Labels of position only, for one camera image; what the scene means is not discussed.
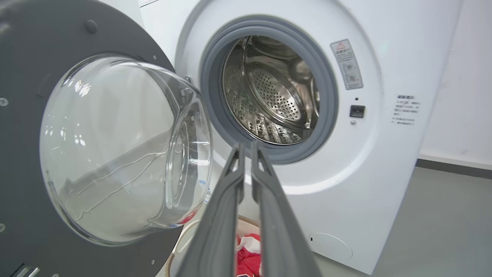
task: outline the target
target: round panel cover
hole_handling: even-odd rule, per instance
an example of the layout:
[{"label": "round panel cover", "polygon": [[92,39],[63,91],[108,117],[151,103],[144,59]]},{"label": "round panel cover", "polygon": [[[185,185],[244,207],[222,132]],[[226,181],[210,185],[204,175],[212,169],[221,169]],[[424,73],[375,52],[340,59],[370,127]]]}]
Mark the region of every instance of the round panel cover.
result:
[{"label": "round panel cover", "polygon": [[41,169],[54,206],[101,244],[184,224],[208,189],[207,118],[196,88],[166,69],[118,55],[81,62],[42,119]]}]

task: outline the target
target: gray rubber gasket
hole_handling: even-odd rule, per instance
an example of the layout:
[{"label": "gray rubber gasket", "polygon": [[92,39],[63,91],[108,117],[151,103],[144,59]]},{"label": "gray rubber gasket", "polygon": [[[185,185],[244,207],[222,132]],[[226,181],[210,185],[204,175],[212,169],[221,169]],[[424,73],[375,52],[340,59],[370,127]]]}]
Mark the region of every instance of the gray rubber gasket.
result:
[{"label": "gray rubber gasket", "polygon": [[[255,140],[230,113],[222,93],[221,81],[229,50],[238,39],[248,35],[268,36],[285,43],[306,61],[316,78],[320,91],[320,114],[311,136],[306,141],[293,145],[274,145],[256,140],[263,145],[272,163],[289,164],[300,161],[316,152],[330,136],[337,119],[338,90],[333,70],[323,51],[303,31],[288,22],[266,16],[239,19],[225,26],[209,42],[201,63],[200,84],[212,124],[231,146],[237,142]],[[247,155],[250,152],[251,148],[247,143]]]}]

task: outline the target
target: front-load washing machine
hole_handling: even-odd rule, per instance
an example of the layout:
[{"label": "front-load washing machine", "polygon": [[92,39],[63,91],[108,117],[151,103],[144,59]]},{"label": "front-load washing machine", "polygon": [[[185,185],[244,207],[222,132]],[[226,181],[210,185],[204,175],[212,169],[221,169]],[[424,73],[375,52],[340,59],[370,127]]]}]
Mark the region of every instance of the front-load washing machine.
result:
[{"label": "front-load washing machine", "polygon": [[158,0],[147,34],[97,1],[6,2],[1,275],[155,276],[241,141],[263,145],[312,251],[371,274],[460,7]]},{"label": "front-load washing machine", "polygon": [[[238,141],[261,141],[311,249],[372,273],[461,2],[185,2],[141,12],[176,72],[204,96],[214,162],[222,166]],[[254,217],[255,208],[240,213]]]}]

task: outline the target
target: screw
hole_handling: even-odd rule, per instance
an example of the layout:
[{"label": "screw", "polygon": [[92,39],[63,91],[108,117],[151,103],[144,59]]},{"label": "screw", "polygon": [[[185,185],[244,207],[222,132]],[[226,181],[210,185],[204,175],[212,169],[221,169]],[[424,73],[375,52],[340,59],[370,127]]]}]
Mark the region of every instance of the screw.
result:
[{"label": "screw", "polygon": [[0,106],[5,107],[8,105],[7,98],[0,97]]},{"label": "screw", "polygon": [[89,19],[88,21],[86,21],[86,29],[89,33],[91,33],[91,34],[97,33],[98,28],[99,28],[99,26],[97,25],[97,23],[94,20]]}]

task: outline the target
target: warning label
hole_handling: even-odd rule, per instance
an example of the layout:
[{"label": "warning label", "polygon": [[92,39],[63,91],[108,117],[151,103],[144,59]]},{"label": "warning label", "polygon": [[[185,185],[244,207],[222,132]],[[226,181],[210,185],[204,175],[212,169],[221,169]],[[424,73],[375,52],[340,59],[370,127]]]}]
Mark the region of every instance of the warning label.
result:
[{"label": "warning label", "polygon": [[415,125],[420,102],[413,95],[397,95],[391,123],[398,125]]},{"label": "warning label", "polygon": [[359,71],[354,51],[352,51],[352,46],[350,46],[348,39],[334,42],[330,46],[337,57],[338,66],[345,82],[345,88],[347,90],[362,88],[364,85],[362,84],[361,72]]}]

